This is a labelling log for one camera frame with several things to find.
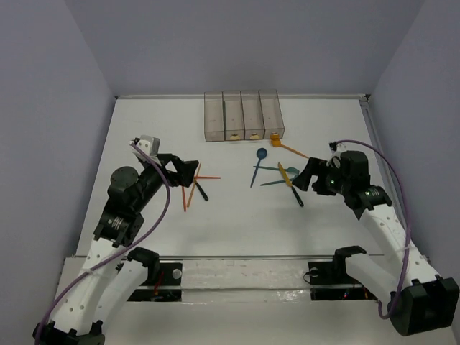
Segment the orange chopstick short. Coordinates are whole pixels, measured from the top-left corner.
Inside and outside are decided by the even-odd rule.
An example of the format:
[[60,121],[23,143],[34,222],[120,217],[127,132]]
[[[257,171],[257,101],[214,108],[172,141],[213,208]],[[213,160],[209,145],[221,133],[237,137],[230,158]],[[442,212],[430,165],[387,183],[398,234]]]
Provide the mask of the orange chopstick short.
[[186,192],[185,192],[185,187],[182,186],[182,200],[183,200],[183,211],[187,211],[187,200],[186,200]]

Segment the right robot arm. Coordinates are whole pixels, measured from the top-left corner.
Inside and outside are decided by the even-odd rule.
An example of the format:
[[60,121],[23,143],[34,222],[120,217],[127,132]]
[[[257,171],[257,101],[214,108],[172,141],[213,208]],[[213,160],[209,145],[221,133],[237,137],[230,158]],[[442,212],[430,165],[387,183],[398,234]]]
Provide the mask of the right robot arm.
[[310,158],[293,185],[321,196],[340,195],[357,221],[372,235],[387,260],[381,267],[360,246],[337,249],[331,261],[310,264],[312,284],[362,284],[402,336],[451,326],[459,286],[443,278],[412,242],[385,190],[371,183],[367,156],[335,151],[329,160]]

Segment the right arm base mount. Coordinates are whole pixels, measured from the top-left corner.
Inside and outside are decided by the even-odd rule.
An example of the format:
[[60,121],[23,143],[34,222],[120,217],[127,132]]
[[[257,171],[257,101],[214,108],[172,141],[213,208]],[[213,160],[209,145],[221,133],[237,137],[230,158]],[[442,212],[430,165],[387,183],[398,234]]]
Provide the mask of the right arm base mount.
[[308,263],[303,280],[310,288],[312,301],[377,300],[358,280],[347,274],[336,276],[331,271],[332,268],[332,261]]

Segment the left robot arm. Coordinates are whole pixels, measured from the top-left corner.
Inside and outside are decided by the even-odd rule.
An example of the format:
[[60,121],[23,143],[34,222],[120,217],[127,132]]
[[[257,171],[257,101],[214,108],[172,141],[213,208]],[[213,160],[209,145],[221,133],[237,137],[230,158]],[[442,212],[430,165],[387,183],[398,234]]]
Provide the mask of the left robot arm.
[[140,155],[142,172],[125,166],[110,178],[108,200],[79,276],[56,297],[33,331],[36,344],[103,344],[114,316],[142,284],[162,278],[158,253],[139,246],[142,211],[165,186],[188,187],[198,161]]

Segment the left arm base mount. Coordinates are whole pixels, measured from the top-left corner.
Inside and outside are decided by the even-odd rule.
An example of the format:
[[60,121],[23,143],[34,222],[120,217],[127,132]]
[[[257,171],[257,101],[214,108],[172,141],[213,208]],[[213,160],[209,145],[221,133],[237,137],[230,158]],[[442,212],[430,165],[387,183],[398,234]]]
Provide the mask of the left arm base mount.
[[155,275],[150,271],[147,279],[130,295],[129,302],[180,302],[182,300],[182,262],[161,262]]

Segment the gold knife black handle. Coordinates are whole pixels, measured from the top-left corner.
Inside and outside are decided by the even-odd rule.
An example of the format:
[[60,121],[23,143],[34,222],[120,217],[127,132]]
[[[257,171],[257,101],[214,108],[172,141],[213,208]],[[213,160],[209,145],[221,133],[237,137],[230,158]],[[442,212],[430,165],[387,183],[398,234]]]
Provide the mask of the gold knife black handle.
[[201,186],[201,184],[197,181],[197,180],[194,180],[195,182],[195,186],[196,188],[198,189],[199,193],[201,194],[201,196],[203,197],[204,201],[209,201],[209,197],[208,195],[206,194],[205,190],[203,189],[203,187]]
[[301,197],[298,195],[298,192],[296,191],[294,185],[292,184],[292,181],[289,179],[288,174],[286,173],[285,168],[282,166],[282,164],[281,164],[280,162],[277,164],[277,167],[278,167],[278,170],[280,171],[280,174],[281,174],[281,176],[283,177],[283,179],[284,179],[286,185],[287,185],[287,186],[291,189],[291,191],[293,192],[293,195],[294,195],[296,201],[298,202],[298,205],[299,205],[300,207],[304,207],[304,203],[303,203]]

